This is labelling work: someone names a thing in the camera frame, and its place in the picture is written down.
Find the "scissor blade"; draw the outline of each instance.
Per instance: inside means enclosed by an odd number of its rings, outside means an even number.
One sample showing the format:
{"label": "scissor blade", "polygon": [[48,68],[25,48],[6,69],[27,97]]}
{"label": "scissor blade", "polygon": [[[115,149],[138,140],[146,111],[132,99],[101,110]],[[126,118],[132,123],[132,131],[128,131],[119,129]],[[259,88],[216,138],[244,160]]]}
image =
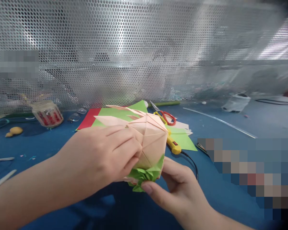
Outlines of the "scissor blade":
{"label": "scissor blade", "polygon": [[153,106],[153,108],[156,110],[156,111],[160,111],[160,109],[158,109],[158,107],[157,106],[155,106],[155,104],[154,103],[152,103],[151,101],[149,101],[150,103],[151,103],[151,105]]}

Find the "origami flower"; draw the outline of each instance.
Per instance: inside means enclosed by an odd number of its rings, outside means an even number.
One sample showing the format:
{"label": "origami flower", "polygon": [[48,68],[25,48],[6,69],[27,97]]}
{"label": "origami flower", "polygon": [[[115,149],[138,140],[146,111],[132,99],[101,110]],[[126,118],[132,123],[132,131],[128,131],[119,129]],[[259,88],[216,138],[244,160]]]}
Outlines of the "origami flower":
{"label": "origami flower", "polygon": [[116,105],[108,105],[108,107],[128,110],[139,116],[128,115],[133,119],[131,122],[113,116],[95,116],[95,118],[105,126],[123,125],[129,128],[142,145],[142,154],[138,163],[131,173],[123,178],[124,181],[130,182],[129,185],[135,186],[133,191],[142,192],[140,187],[142,181],[155,181],[160,177],[168,131],[157,115]]}

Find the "red scissors handle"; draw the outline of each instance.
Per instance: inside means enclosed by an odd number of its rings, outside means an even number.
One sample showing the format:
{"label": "red scissors handle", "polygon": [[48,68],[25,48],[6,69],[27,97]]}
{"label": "red scissors handle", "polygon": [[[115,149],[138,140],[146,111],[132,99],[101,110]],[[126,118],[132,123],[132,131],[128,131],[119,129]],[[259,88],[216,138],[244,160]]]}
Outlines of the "red scissors handle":
{"label": "red scissors handle", "polygon": [[[160,111],[160,113],[162,113],[162,116],[163,116],[164,120],[167,122],[167,124],[168,124],[169,126],[173,126],[173,125],[176,124],[176,118],[175,118],[174,116],[172,116],[172,115],[169,114],[168,112],[164,112],[164,111]],[[173,123],[169,123],[169,121],[166,119],[165,114],[168,115],[170,118],[172,118],[172,120],[173,120],[174,122],[173,122]]]}

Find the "hand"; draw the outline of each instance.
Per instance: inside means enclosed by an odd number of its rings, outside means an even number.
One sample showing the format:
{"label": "hand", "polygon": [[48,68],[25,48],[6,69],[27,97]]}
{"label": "hand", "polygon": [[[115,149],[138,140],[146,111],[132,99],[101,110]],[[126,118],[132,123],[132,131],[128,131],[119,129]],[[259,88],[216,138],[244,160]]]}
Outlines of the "hand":
{"label": "hand", "polygon": [[90,127],[73,135],[54,158],[66,182],[81,191],[81,200],[127,176],[141,151],[141,144],[123,126]]}
{"label": "hand", "polygon": [[210,229],[216,211],[207,202],[192,170],[165,157],[161,175],[170,192],[152,181],[143,182],[142,189],[173,214],[184,229]]}
{"label": "hand", "polygon": [[127,176],[141,151],[123,126],[80,130],[56,155],[0,186],[0,229],[18,229],[91,196]]}

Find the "metal mesh screen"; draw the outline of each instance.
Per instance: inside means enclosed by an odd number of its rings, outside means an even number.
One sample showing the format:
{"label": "metal mesh screen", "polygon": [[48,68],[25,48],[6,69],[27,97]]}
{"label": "metal mesh screen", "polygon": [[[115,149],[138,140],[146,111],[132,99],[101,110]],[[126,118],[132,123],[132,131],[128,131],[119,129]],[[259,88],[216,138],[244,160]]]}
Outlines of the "metal mesh screen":
{"label": "metal mesh screen", "polygon": [[0,1],[0,113],[45,98],[71,110],[287,86],[276,1]]}

